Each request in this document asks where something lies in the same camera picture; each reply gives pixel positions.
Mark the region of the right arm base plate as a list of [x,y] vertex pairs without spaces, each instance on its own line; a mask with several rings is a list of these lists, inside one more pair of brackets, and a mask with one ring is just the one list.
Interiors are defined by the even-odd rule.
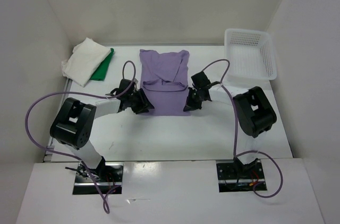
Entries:
[[245,173],[238,173],[233,160],[216,162],[218,188],[220,193],[248,192],[256,185],[256,191],[266,191],[264,171],[261,161]]

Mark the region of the white t shirt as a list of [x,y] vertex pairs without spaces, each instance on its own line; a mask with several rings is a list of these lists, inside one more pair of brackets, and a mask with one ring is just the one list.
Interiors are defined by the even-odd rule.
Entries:
[[86,38],[73,48],[68,60],[62,61],[62,74],[84,87],[110,52],[108,47],[96,43],[91,38]]

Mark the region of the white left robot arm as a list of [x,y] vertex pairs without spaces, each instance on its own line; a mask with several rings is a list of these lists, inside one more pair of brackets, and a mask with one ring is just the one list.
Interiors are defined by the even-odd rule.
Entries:
[[116,88],[94,105],[67,98],[53,121],[50,135],[83,161],[82,165],[87,168],[87,175],[92,180],[101,181],[112,175],[113,171],[90,142],[94,120],[127,108],[135,114],[143,114],[153,110],[154,106],[142,89],[131,89],[122,94],[122,90]]

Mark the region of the lavender t shirt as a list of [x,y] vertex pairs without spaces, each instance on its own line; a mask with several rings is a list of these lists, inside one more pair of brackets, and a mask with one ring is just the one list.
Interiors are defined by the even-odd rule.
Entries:
[[190,53],[158,53],[140,50],[142,65],[140,88],[143,89],[154,109],[145,116],[190,116],[184,111],[189,94],[188,62]]

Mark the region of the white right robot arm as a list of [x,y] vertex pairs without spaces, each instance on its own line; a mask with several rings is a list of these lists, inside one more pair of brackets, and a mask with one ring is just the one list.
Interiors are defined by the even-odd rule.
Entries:
[[261,87],[253,87],[247,92],[233,96],[224,85],[213,82],[206,86],[192,86],[186,98],[184,111],[202,108],[204,101],[217,101],[231,104],[235,117],[235,133],[233,146],[233,172],[239,178],[246,177],[256,165],[256,160],[248,162],[240,160],[244,153],[237,153],[238,128],[253,138],[269,131],[277,122],[277,115]]

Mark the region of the green t shirt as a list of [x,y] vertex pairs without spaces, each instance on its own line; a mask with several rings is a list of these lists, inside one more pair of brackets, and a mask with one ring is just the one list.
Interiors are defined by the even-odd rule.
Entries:
[[115,52],[114,49],[111,48],[110,53],[107,55],[107,57],[100,63],[100,65],[94,71],[94,73],[90,77],[90,80],[92,81],[104,81],[105,80],[110,62],[112,60],[112,57],[114,56],[114,52]]

